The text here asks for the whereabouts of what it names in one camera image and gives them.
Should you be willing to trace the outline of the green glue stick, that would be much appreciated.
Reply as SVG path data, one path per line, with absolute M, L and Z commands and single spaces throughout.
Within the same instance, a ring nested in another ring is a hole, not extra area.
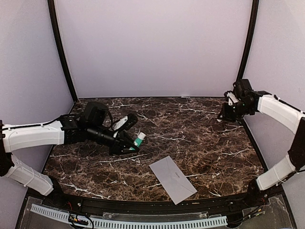
M 144 140 L 144 138 L 146 137 L 146 135 L 143 133 L 143 132 L 140 132 L 138 135 L 137 135 L 137 138 L 135 139 L 134 141 L 134 144 L 139 147 L 142 143 L 142 141 Z

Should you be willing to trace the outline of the grey envelope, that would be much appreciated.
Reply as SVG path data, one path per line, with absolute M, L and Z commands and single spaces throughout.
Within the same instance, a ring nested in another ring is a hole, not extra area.
M 197 193 L 170 156 L 150 164 L 149 167 L 175 205 Z

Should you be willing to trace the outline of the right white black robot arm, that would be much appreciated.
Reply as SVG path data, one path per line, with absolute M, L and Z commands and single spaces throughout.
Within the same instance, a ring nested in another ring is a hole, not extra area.
M 237 80 L 224 97 L 218 121 L 241 122 L 248 116 L 269 166 L 243 197 L 243 203 L 253 207 L 261 200 L 261 192 L 304 170 L 305 113 L 275 94 L 254 90 L 247 79 Z

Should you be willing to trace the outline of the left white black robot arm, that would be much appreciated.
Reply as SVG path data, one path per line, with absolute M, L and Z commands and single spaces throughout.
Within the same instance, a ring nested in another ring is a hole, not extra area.
M 67 204 L 67 197 L 56 179 L 43 175 L 29 165 L 21 162 L 13 151 L 44 145 L 70 145 L 93 141 L 107 146 L 110 155 L 125 155 L 139 152 L 145 134 L 140 132 L 132 139 L 127 131 L 138 118 L 127 114 L 118 121 L 111 120 L 110 126 L 104 126 L 106 117 L 112 115 L 109 108 L 99 102 L 87 103 L 79 114 L 64 114 L 46 122 L 31 125 L 0 125 L 0 175 L 11 178 L 25 187 L 29 187 L 44 196 L 57 208 Z

